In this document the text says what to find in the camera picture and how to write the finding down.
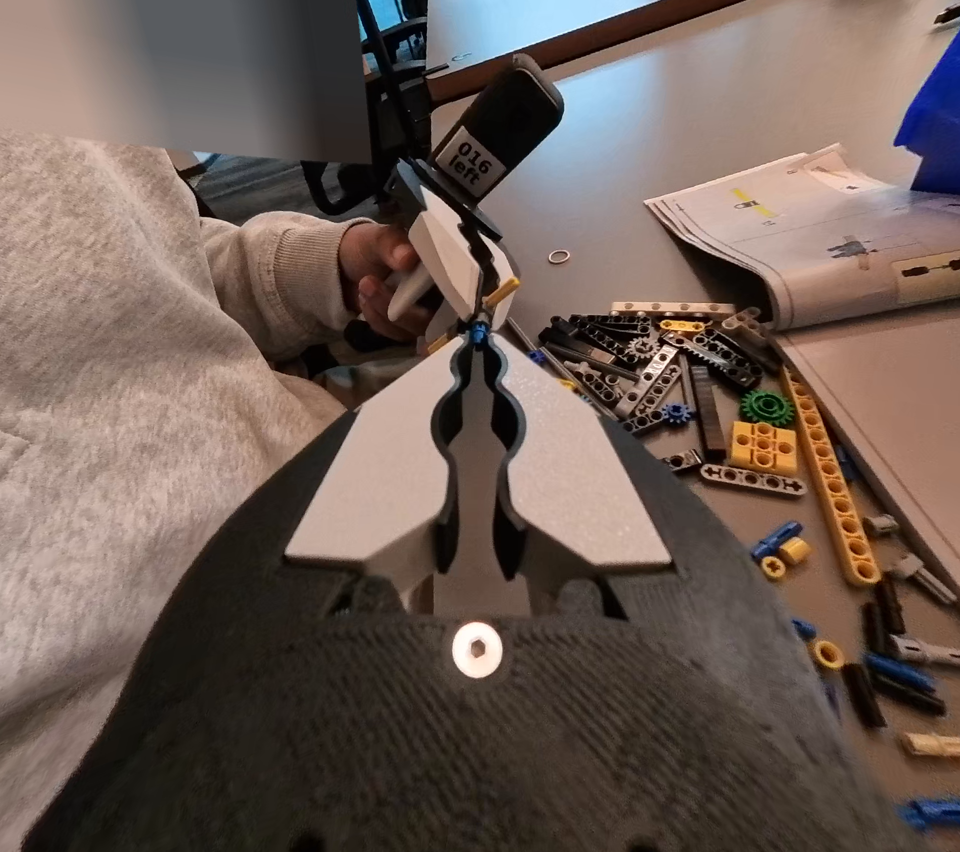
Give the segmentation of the black office chair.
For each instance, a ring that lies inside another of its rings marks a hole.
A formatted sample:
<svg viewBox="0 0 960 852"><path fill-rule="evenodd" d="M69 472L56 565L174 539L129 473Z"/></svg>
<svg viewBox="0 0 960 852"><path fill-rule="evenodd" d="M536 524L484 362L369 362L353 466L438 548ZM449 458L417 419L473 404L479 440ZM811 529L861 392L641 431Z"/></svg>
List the black office chair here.
<svg viewBox="0 0 960 852"><path fill-rule="evenodd" d="M379 31L390 67L401 75L426 73L427 21L426 17L411 18Z"/></svg>

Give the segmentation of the green lego gear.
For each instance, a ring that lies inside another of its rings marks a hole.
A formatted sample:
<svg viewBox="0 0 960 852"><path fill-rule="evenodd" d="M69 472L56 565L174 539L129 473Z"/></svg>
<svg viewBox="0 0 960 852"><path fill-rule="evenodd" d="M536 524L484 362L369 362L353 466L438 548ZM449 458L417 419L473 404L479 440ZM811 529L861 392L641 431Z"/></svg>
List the green lego gear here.
<svg viewBox="0 0 960 852"><path fill-rule="evenodd" d="M741 397L739 414L743 422L785 428L794 421L796 411L793 403L783 395L756 389Z"/></svg>

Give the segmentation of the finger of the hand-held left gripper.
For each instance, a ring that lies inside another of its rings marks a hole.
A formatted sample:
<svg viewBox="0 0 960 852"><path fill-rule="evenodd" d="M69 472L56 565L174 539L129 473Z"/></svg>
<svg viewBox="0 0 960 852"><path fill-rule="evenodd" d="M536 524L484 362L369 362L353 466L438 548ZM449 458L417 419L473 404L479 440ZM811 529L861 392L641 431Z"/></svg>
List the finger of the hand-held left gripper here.
<svg viewBox="0 0 960 852"><path fill-rule="evenodd" d="M510 258L499 244L492 240L483 242L488 251L488 261L482 266L479 287L480 315L491 321L506 321L516 293L520 290L520 278L515 273ZM496 303L490 304L488 299L505 285L507 291Z"/></svg>
<svg viewBox="0 0 960 852"><path fill-rule="evenodd" d="M425 187L422 209L409 229L409 239L428 277L451 306L464 331L477 323L484 266L482 234L471 213Z"/></svg>

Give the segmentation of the blue storage bin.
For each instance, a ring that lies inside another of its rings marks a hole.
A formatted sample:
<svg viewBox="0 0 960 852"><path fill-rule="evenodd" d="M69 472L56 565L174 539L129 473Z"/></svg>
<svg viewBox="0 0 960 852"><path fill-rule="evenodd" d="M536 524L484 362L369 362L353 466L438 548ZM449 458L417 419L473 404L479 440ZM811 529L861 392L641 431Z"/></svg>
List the blue storage bin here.
<svg viewBox="0 0 960 852"><path fill-rule="evenodd" d="M912 190L959 195L959 36L918 90L894 146L919 159Z"/></svg>

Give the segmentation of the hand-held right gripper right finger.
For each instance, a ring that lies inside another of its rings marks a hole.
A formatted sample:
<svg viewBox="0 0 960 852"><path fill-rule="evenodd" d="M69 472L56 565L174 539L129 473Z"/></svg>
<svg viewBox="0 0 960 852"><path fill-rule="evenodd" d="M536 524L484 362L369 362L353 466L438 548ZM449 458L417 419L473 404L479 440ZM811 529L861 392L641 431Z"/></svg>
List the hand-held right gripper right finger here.
<svg viewBox="0 0 960 852"><path fill-rule="evenodd" d="M504 336L480 363L480 615L528 616L576 579L672 570L614 424Z"/></svg>

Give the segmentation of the person's left forearm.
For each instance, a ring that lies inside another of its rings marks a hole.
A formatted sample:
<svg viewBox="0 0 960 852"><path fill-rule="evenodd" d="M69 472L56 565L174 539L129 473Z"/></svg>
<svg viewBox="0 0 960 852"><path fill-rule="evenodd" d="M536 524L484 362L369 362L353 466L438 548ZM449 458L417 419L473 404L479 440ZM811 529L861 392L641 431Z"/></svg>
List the person's left forearm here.
<svg viewBox="0 0 960 852"><path fill-rule="evenodd" d="M241 226L210 217L198 223L220 306L266 359L295 358L358 317L344 291L340 251L350 231L371 220L270 211Z"/></svg>

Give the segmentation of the long yellow lego beam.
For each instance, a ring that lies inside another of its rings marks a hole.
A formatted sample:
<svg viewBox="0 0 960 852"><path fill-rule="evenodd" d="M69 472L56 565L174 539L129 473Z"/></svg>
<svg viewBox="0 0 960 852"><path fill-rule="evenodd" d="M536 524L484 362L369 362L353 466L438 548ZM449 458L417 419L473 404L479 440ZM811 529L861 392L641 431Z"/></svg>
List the long yellow lego beam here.
<svg viewBox="0 0 960 852"><path fill-rule="evenodd" d="M871 589L881 581L882 571L834 453L824 417L812 390L798 373L784 366L780 382L796 409L799 445L839 569L849 585Z"/></svg>

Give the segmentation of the person's left hand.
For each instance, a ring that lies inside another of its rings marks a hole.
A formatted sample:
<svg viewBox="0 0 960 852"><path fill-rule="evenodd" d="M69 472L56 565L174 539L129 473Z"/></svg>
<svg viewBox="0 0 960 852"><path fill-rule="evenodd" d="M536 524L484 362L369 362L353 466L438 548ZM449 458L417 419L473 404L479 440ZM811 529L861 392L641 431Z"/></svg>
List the person's left hand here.
<svg viewBox="0 0 960 852"><path fill-rule="evenodd" d="M395 226L362 222L342 235L339 246L342 297L379 335L402 343L424 335L433 312L413 305L396 320L389 317L393 292L386 280L393 272L410 273L420 258L407 234Z"/></svg>

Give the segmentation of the yellow lego block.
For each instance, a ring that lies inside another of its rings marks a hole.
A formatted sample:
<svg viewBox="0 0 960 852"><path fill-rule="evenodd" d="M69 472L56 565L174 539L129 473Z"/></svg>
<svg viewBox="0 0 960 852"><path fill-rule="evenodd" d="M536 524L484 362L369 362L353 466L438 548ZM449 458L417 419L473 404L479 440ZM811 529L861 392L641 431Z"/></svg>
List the yellow lego block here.
<svg viewBox="0 0 960 852"><path fill-rule="evenodd" d="M726 461L738 469L793 477L798 474L796 432L766 423L731 424Z"/></svg>

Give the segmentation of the lego instruction booklet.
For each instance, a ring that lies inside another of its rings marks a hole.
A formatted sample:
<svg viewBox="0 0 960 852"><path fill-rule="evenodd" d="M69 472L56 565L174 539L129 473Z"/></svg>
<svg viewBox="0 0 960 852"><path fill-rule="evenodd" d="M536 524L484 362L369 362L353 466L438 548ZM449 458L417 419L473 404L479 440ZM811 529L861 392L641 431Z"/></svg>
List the lego instruction booklet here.
<svg viewBox="0 0 960 852"><path fill-rule="evenodd" d="M775 347L957 591L958 197L863 176L834 145L644 203L762 280Z"/></svg>

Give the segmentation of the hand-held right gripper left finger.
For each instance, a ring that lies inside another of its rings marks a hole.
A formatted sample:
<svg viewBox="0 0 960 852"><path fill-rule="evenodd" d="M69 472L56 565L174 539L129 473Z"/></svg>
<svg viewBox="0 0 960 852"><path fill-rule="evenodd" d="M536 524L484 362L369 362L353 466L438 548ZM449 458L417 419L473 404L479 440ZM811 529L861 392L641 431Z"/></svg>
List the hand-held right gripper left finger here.
<svg viewBox="0 0 960 852"><path fill-rule="evenodd" d="M331 463L285 546L297 567L388 580L409 611L439 610L437 578L457 556L463 428L474 351L442 346L350 416Z"/></svg>

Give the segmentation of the pile of lego pieces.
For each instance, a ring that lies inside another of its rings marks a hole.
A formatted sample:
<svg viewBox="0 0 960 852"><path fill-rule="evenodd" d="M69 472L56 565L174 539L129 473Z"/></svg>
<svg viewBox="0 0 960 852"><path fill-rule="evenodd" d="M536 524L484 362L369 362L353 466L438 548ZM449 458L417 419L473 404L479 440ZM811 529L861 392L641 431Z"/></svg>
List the pile of lego pieces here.
<svg viewBox="0 0 960 852"><path fill-rule="evenodd" d="M762 582L795 618L831 713L931 850L958 850L958 590L868 489L822 412L881 570L871 589L839 569L794 421L798 474L729 465L731 428L751 390L777 392L783 366L756 308L617 304L510 332L593 410L642 442L726 522Z"/></svg>

